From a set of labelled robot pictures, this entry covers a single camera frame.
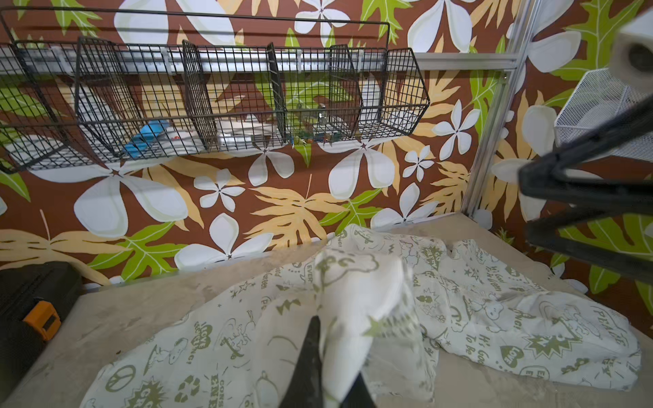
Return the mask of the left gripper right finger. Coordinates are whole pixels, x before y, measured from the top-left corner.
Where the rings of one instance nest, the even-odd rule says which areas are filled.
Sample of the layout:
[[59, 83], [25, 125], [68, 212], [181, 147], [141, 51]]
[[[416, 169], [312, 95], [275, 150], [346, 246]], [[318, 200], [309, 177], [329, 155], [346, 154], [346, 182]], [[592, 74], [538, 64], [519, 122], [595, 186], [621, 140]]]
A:
[[341, 408], [375, 408], [376, 405], [370, 395], [364, 378], [360, 373], [355, 379], [349, 393], [342, 402]]

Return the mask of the white green printed jacket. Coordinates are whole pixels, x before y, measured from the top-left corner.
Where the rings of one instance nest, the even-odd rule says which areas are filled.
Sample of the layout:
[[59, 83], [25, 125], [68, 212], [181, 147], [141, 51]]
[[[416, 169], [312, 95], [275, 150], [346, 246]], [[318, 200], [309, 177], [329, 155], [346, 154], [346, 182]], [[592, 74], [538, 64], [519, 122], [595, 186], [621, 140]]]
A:
[[629, 320], [551, 292], [475, 241], [346, 228], [310, 258], [222, 292], [97, 375], [85, 407], [278, 407], [309, 322], [323, 406], [361, 373], [372, 394], [429, 401], [445, 351], [524, 377], [631, 389]]

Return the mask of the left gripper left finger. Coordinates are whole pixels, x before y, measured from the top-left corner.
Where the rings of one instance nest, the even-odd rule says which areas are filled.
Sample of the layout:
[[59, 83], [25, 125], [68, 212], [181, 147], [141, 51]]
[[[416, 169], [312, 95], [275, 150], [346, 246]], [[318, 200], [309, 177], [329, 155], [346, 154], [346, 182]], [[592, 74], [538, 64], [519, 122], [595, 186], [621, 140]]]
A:
[[320, 357], [321, 323], [313, 316], [304, 338], [299, 359], [280, 408], [323, 407]]

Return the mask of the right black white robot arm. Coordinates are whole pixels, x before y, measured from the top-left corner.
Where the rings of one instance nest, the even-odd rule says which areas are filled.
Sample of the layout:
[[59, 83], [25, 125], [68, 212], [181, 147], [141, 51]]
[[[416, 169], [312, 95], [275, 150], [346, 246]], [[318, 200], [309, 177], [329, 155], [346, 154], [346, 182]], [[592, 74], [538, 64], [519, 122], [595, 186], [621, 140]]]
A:
[[652, 214], [651, 180], [602, 180], [575, 175], [580, 164], [631, 143], [636, 143], [642, 153], [652, 153], [652, 144], [641, 140], [652, 133], [651, 11], [618, 31], [609, 73], [644, 93], [644, 98], [518, 172], [520, 191], [526, 196], [569, 204], [562, 212], [528, 223], [525, 235], [537, 247], [650, 284], [650, 256], [620, 253], [568, 235], [577, 224]]

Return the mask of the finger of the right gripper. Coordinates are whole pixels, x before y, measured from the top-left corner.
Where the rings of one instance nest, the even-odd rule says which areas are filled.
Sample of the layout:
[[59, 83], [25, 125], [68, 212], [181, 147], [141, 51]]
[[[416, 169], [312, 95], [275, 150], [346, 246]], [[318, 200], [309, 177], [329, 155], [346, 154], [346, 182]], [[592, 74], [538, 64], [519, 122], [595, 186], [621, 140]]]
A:
[[571, 207], [529, 222], [532, 245], [652, 283], [652, 216]]
[[528, 197], [558, 202], [652, 200], [652, 100], [644, 99], [525, 165]]

